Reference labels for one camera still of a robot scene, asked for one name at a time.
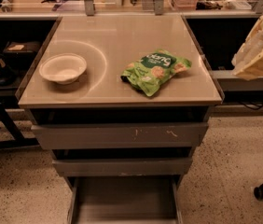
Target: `chip bag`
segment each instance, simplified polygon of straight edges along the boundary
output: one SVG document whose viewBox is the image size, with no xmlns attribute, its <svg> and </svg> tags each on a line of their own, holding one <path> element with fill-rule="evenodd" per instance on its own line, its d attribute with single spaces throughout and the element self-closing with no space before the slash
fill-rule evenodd
<svg viewBox="0 0 263 224">
<path fill-rule="evenodd" d="M 165 49 L 157 49 L 141 60 L 128 64 L 121 79 L 130 82 L 136 90 L 152 96 L 163 83 L 175 74 L 186 71 L 190 66 L 191 61 L 188 59 L 175 57 Z"/>
</svg>

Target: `floor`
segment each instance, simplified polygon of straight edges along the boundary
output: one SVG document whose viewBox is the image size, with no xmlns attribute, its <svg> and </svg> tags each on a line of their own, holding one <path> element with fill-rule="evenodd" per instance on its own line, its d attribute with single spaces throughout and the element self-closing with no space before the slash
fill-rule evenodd
<svg viewBox="0 0 263 224">
<path fill-rule="evenodd" d="M 27 137 L 30 122 L 18 119 Z M 263 109 L 218 107 L 179 187 L 184 224 L 263 224 Z M 4 127 L 0 139 L 8 138 Z M 0 224 L 66 223 L 71 191 L 40 148 L 0 152 Z"/>
</svg>

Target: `paper bowl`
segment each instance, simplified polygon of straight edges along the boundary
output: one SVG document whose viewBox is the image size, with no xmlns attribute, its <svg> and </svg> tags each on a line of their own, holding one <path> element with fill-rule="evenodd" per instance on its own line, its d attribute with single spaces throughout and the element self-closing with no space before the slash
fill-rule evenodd
<svg viewBox="0 0 263 224">
<path fill-rule="evenodd" d="M 81 56 L 64 53 L 41 63 L 39 74 L 43 79 L 66 85 L 76 81 L 86 70 L 87 63 Z"/>
</svg>

